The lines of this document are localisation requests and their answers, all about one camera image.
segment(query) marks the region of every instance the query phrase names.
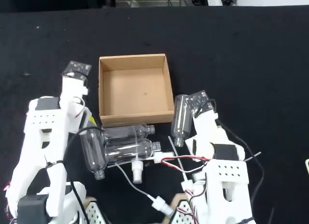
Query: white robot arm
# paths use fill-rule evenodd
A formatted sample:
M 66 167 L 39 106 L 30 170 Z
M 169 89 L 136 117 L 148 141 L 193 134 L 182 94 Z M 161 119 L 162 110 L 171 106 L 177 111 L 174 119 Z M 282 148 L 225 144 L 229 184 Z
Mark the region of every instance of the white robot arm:
M 200 95 L 196 93 L 191 98 L 196 97 L 209 100 L 205 92 Z M 184 183 L 194 196 L 206 193 L 206 196 L 197 196 L 191 200 L 199 223 L 254 224 L 243 147 L 230 141 L 225 130 L 217 126 L 218 114 L 211 104 L 196 116 L 198 101 L 192 103 L 195 106 L 190 107 L 190 103 L 188 106 L 194 116 L 197 135 L 185 142 L 190 154 L 210 159 L 194 175 L 195 183 Z
M 41 97 L 29 103 L 20 159 L 6 191 L 10 212 L 19 223 L 27 223 L 27 220 L 20 220 L 20 215 L 23 219 L 25 218 L 27 213 L 25 207 L 27 204 L 31 206 L 32 202 L 35 204 L 46 202 L 43 210 L 46 210 L 47 216 L 51 218 L 50 223 L 55 223 L 53 218 L 65 219 L 62 216 L 68 211 L 69 206 L 74 208 L 73 216 L 66 215 L 69 218 L 73 218 L 79 209 L 78 206 L 72 205 L 77 203 L 74 194 L 72 192 L 66 194 L 67 172 L 63 165 L 63 158 L 69 133 L 76 133 L 80 128 L 85 127 L 91 116 L 83 100 L 83 95 L 88 93 L 84 82 L 90 69 L 90 65 L 71 61 L 62 74 L 60 99 Z M 37 197 L 29 197 L 27 196 L 28 187 L 42 168 L 47 170 L 50 187 L 41 191 Z M 74 184 L 80 198 L 84 199 L 86 195 L 84 186 L 79 182 Z M 57 223 L 67 224 L 68 222 L 61 220 Z

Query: clear plastic bottle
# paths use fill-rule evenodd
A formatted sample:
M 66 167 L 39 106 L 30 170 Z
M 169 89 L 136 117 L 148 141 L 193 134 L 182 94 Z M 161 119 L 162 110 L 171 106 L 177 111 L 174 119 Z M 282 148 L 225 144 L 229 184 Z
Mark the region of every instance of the clear plastic bottle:
M 115 139 L 143 139 L 148 134 L 155 133 L 154 127 L 154 125 L 134 125 L 103 128 L 102 136 L 107 141 Z
M 187 95 L 175 97 L 174 118 L 171 124 L 171 134 L 175 138 L 175 146 L 183 147 L 183 142 L 189 137 L 191 131 L 192 116 L 185 102 Z
M 151 142 L 148 139 L 111 142 L 105 146 L 108 164 L 144 160 L 160 150 L 160 142 Z
M 96 129 L 85 131 L 81 135 L 86 166 L 93 172 L 96 180 L 104 179 L 104 170 L 107 162 L 101 132 Z

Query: cardboard box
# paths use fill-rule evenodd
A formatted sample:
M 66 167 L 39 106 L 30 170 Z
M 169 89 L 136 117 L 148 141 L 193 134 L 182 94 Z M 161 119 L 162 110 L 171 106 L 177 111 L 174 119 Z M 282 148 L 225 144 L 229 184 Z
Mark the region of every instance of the cardboard box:
M 99 59 L 99 114 L 105 126 L 166 123 L 174 115 L 165 54 Z

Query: black table surface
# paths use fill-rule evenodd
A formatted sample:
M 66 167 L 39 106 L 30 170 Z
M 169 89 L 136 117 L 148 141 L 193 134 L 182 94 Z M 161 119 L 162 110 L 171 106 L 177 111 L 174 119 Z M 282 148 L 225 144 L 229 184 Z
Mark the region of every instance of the black table surface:
M 166 53 L 173 94 L 205 89 L 220 119 L 251 146 L 265 168 L 254 206 L 258 224 L 302 223 L 309 217 L 308 147 L 309 7 L 149 8 L 0 15 L 0 184 L 12 176 L 23 142 L 28 102 L 58 96 L 70 60 L 93 66 L 89 103 L 98 113 L 98 57 Z M 171 151 L 170 124 L 153 140 Z M 134 191 L 117 168 L 96 181 L 79 141 L 68 152 L 71 176 L 98 199 L 112 223 L 160 222 L 148 198 Z M 192 162 L 184 162 L 186 168 Z M 130 166 L 124 169 L 132 177 Z M 261 173 L 248 162 L 249 191 Z M 181 173 L 150 163 L 140 186 L 170 202 L 182 192 Z M 42 170 L 29 188 L 48 185 Z M 0 196 L 5 206 L 4 193 Z M 5 223 L 5 215 L 0 215 Z

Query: yellow label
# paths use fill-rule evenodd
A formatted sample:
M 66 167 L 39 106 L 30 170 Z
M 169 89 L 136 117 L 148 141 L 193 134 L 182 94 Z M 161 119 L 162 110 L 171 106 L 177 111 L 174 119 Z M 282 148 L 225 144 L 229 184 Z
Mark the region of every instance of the yellow label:
M 91 117 L 89 118 L 89 121 L 92 122 L 94 125 L 97 125 L 96 122 L 95 122 L 95 119 L 93 118 L 93 116 L 91 116 Z

